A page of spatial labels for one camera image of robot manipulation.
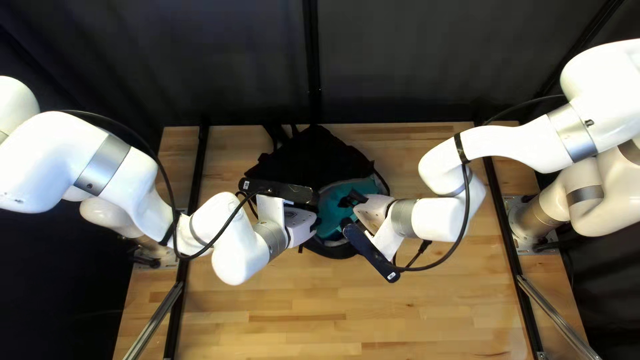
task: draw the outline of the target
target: mounting plate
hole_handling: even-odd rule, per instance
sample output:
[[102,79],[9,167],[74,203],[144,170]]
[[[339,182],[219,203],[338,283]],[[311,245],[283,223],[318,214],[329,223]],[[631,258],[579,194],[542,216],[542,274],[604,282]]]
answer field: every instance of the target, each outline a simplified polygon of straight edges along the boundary
[[[502,196],[502,200],[504,201],[504,209],[507,211],[507,214],[509,214],[511,211],[516,211],[517,209],[524,208],[527,205],[526,202],[522,202],[522,198],[524,196],[525,195]],[[516,251],[518,252],[518,255],[555,255],[555,254],[559,254],[557,249],[545,249],[545,250],[542,250],[542,251],[539,251],[539,252],[535,252],[535,251],[533,251],[533,245],[536,244],[535,242],[533,242],[533,241],[525,241],[523,239],[520,239],[514,233],[511,233],[511,236],[513,237],[513,245],[515,245]],[[551,230],[551,232],[549,232],[547,234],[547,240],[549,242],[558,241],[558,236],[557,236],[555,230]]]
[[[148,265],[133,263],[134,270],[175,270],[178,268],[178,257],[173,253],[173,249],[167,247],[167,254],[162,258],[159,258],[160,267],[159,268],[151,268]],[[135,251],[135,256],[139,256],[141,258],[153,259],[156,258],[157,255],[150,254],[147,249],[140,248]]]

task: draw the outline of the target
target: black curtain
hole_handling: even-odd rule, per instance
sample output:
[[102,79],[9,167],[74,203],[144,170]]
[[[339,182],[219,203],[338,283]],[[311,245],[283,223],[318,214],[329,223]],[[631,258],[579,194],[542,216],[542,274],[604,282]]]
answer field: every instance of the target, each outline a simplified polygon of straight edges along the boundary
[[[2,75],[25,83],[42,111],[77,107],[20,44],[0,35]],[[2,356],[111,359],[131,274],[131,244],[82,219],[76,202],[61,201],[42,214],[0,210],[0,229]]]
[[[319,1],[321,120],[472,120],[479,104],[486,111],[530,99],[610,2]],[[639,3],[626,1],[587,47],[640,37]],[[43,111],[107,115],[155,147],[164,126],[197,124],[202,115],[213,124],[306,123],[302,9],[293,0],[7,0],[0,4],[1,73],[25,82]],[[18,329],[10,338],[16,348],[35,337],[48,349],[35,358],[109,358],[117,326],[106,321],[117,322],[124,301],[126,245],[83,222],[71,203],[41,215],[1,212],[0,225],[11,269],[3,308],[16,309],[9,323]],[[624,256],[593,246],[572,253],[589,337],[636,331],[631,309],[640,299],[630,295],[621,309],[610,301],[615,291],[580,275]],[[607,278],[616,296],[637,288],[628,282],[636,262],[626,263],[630,270]],[[103,303],[104,294],[113,296]],[[90,315],[100,311],[107,313]],[[598,311],[607,323],[590,316]],[[106,340],[74,328],[78,321],[94,322]],[[607,352],[609,345],[591,341],[609,359],[631,354],[631,345]]]

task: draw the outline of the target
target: cable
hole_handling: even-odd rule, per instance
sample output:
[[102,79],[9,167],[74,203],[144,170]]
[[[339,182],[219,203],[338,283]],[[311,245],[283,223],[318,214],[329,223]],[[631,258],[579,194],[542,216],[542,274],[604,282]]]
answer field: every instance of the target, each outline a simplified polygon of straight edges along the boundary
[[[537,102],[544,101],[544,100],[549,100],[549,99],[559,99],[561,97],[565,98],[564,95],[549,95],[549,96],[538,97],[536,99],[531,99],[529,101],[525,101],[525,102],[523,102],[521,104],[518,104],[516,106],[512,106],[512,107],[510,107],[510,108],[508,108],[508,109],[506,109],[504,111],[501,111],[500,113],[492,116],[491,118],[489,118],[489,120],[485,121],[484,124],[482,124],[481,126],[488,125],[491,122],[493,122],[494,120],[499,119],[500,117],[502,117],[502,116],[504,116],[504,115],[506,115],[506,114],[508,114],[508,113],[510,113],[512,111],[524,108],[524,107],[526,107],[528,105],[535,104]],[[444,254],[444,256],[442,256],[437,261],[435,261],[435,262],[433,262],[431,264],[425,265],[425,266],[418,266],[418,267],[415,267],[415,268],[412,268],[411,265],[421,255],[420,250],[418,250],[416,255],[414,255],[413,259],[407,264],[407,266],[404,266],[404,267],[396,266],[396,256],[394,255],[392,264],[393,264],[393,266],[394,266],[394,268],[396,270],[398,270],[400,272],[422,271],[422,270],[427,270],[427,269],[433,268],[435,266],[438,266],[438,265],[442,264],[444,261],[446,261],[449,258],[449,256],[451,256],[451,254],[453,254],[453,252],[456,250],[456,248],[460,244],[460,241],[464,237],[465,231],[467,229],[468,214],[469,214],[469,181],[467,179],[467,171],[465,170],[465,166],[466,165],[464,165],[464,164],[462,165],[463,178],[465,180],[465,197],[466,197],[466,199],[465,199],[465,218],[462,221],[462,227],[460,229],[460,234],[458,234],[458,238],[454,242],[453,246],[449,249],[449,251],[447,251],[446,254]]]
[[[242,195],[242,196],[246,197],[246,192],[236,192],[236,196],[238,196],[238,195]],[[258,213],[253,208],[253,204],[251,202],[249,202],[249,208],[251,209],[251,212],[253,213],[255,218],[258,218]]]
[[535,104],[537,102],[540,101],[544,101],[544,100],[549,100],[549,99],[559,99],[559,98],[565,98],[564,95],[549,95],[549,96],[543,96],[543,97],[537,97],[535,99],[531,99],[529,101],[525,101],[522,104],[517,104],[516,106],[512,106],[510,108],[508,108],[507,110],[501,111],[498,114],[492,116],[489,120],[485,121],[484,124],[482,124],[482,126],[488,125],[489,123],[493,122],[494,120],[505,116],[506,114],[514,111],[514,110],[518,110],[521,108],[524,108],[525,106],[531,105],[531,104]]
[[140,143],[142,143],[142,145],[144,147],[147,148],[147,151],[149,152],[149,156],[156,162],[156,164],[158,165],[158,168],[160,169],[160,173],[162,173],[162,177],[164,179],[164,183],[166,184],[166,189],[167,192],[169,193],[169,201],[170,201],[170,206],[172,209],[172,216],[173,216],[173,221],[171,223],[171,225],[169,225],[171,228],[167,229],[167,231],[171,231],[173,234],[173,251],[175,253],[175,255],[181,259],[181,260],[193,260],[195,258],[197,258],[198,256],[204,254],[207,250],[209,250],[213,244],[218,240],[218,238],[222,235],[222,233],[227,229],[227,227],[229,226],[229,224],[231,223],[231,221],[233,221],[233,219],[236,217],[236,215],[238,214],[238,212],[240,211],[240,209],[242,209],[242,207],[244,206],[244,204],[251,199],[252,197],[258,195],[258,193],[260,193],[260,191],[257,192],[253,192],[250,195],[247,195],[241,202],[240,204],[238,204],[238,206],[236,206],[235,210],[231,213],[231,215],[229,216],[229,218],[227,219],[227,221],[224,223],[224,225],[222,225],[222,227],[220,228],[220,230],[218,231],[218,233],[216,234],[216,236],[214,236],[214,238],[207,244],[205,245],[205,247],[203,247],[202,249],[200,249],[198,252],[192,254],[192,255],[183,255],[180,253],[180,251],[178,250],[178,245],[177,245],[177,224],[178,224],[178,219],[179,217],[177,217],[176,215],[179,213],[175,207],[175,199],[173,197],[173,190],[171,188],[171,183],[169,182],[169,177],[166,175],[166,171],[164,170],[164,166],[162,165],[162,162],[160,161],[160,159],[157,157],[157,155],[155,154],[155,152],[151,149],[151,146],[149,146],[149,144],[142,139],[142,137],[140,135],[138,135],[135,131],[133,131],[131,128],[113,120],[110,119],[108,117],[102,116],[102,115],[98,115],[98,114],[94,114],[94,113],[90,113],[87,111],[80,111],[80,110],[61,110],[60,112],[63,113],[68,113],[70,115],[79,115],[79,116],[86,116],[86,117],[93,117],[96,119],[101,119],[103,121],[109,122],[112,125],[115,125],[117,127],[119,127],[120,129],[124,129],[125,131],[127,131],[130,135],[132,135],[133,137],[135,137],[138,141],[140,141]]
[[451,254],[453,254],[453,252],[456,250],[456,248],[458,248],[458,245],[460,245],[460,242],[462,241],[462,238],[465,236],[465,231],[467,230],[467,222],[469,220],[469,208],[470,208],[469,178],[467,176],[467,166],[465,164],[462,164],[461,168],[462,168],[462,177],[465,180],[465,214],[464,214],[464,217],[462,219],[462,226],[460,227],[460,234],[458,234],[458,238],[456,239],[456,242],[453,243],[453,246],[451,246],[451,249],[449,249],[449,251],[447,251],[446,254],[444,254],[440,259],[432,262],[431,264],[424,265],[424,266],[416,266],[416,267],[392,265],[393,269],[395,269],[397,271],[400,271],[400,272],[405,272],[405,271],[423,271],[423,270],[427,270],[427,269],[430,269],[430,268],[434,268],[434,267],[442,264],[443,262],[447,261],[447,259],[449,259],[449,256],[451,256]]
[[416,260],[418,260],[420,255],[422,255],[424,253],[424,251],[427,249],[427,247],[429,247],[429,245],[431,245],[431,243],[433,243],[433,241],[431,241],[431,240],[423,240],[422,243],[420,244],[420,247],[418,248],[418,252],[415,253],[415,255],[412,257],[411,260],[409,260],[409,263],[405,267],[408,268],[408,267],[412,266],[413,263]]
[[222,235],[222,233],[225,232],[225,230],[227,229],[227,227],[229,226],[229,224],[231,224],[231,221],[233,221],[233,219],[236,217],[236,215],[238,214],[238,212],[242,209],[242,207],[244,206],[244,204],[249,201],[249,199],[251,199],[252,197],[258,195],[260,193],[260,191],[257,192],[252,192],[251,194],[247,195],[247,197],[245,197],[240,204],[238,204],[238,206],[236,206],[235,210],[231,213],[231,215],[229,215],[229,218],[227,219],[227,221],[224,223],[224,225],[222,225],[222,227],[220,228],[220,230],[218,231],[218,233],[216,234],[216,236],[213,237],[213,239],[211,239],[211,241],[205,245],[205,247],[203,247],[202,249],[200,249],[198,252],[196,252],[195,254],[192,255],[182,255],[180,254],[180,252],[177,250],[177,244],[176,244],[176,239],[175,237],[173,237],[173,251],[175,252],[175,255],[178,256],[178,258],[182,259],[182,260],[193,260],[195,258],[197,258],[198,256],[204,254],[207,250],[209,250],[214,243],[216,243],[216,241],[218,241],[218,238]]

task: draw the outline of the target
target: wooden table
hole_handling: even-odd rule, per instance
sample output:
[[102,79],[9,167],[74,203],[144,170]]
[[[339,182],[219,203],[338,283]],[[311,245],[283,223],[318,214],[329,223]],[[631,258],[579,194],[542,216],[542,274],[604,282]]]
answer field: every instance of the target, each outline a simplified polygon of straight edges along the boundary
[[[393,196],[414,198],[434,196],[417,173],[422,155],[471,126],[326,127],[375,160]],[[164,131],[160,158],[178,207],[185,208],[188,201],[197,133],[196,127]],[[200,203],[218,192],[236,191],[243,172],[271,148],[260,126],[212,127]],[[494,161],[504,195],[538,192],[531,169],[512,160]],[[470,166],[486,183],[482,162]],[[163,192],[161,181],[158,188]],[[418,246],[405,241],[398,261],[408,261]],[[434,243],[418,263],[439,258],[450,246]],[[561,258],[520,260],[525,274],[584,336]],[[174,270],[133,272],[114,359],[124,356],[174,281]],[[536,311],[545,351],[554,360],[574,359],[559,332]],[[165,319],[143,359],[162,359],[167,323]],[[395,284],[386,283],[360,256],[332,260],[308,250],[288,250],[246,283],[229,286],[215,276],[208,256],[199,258],[189,271],[179,341],[180,359],[531,358],[490,194],[448,261],[429,271],[405,273]]]

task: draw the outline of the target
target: black cable tie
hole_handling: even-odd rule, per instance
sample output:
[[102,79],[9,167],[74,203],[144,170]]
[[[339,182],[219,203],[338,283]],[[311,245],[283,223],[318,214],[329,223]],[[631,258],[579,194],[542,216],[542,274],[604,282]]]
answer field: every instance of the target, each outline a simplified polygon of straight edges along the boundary
[[456,133],[453,136],[453,141],[456,143],[456,150],[458,150],[458,156],[460,157],[460,162],[462,165],[466,165],[471,161],[467,159],[467,155],[465,155],[465,149],[462,147],[462,140],[460,139],[460,133]]
[[[182,213],[180,211],[176,211],[175,214],[177,215],[177,219],[179,219],[180,215]],[[160,244],[162,246],[167,246],[167,244],[169,244],[169,239],[173,236],[173,228],[176,227],[176,226],[178,226],[177,221],[176,221],[176,223],[171,221],[171,224],[169,225],[169,228],[167,228],[166,233],[164,233],[164,237],[162,238],[161,241],[158,242],[158,244]]]

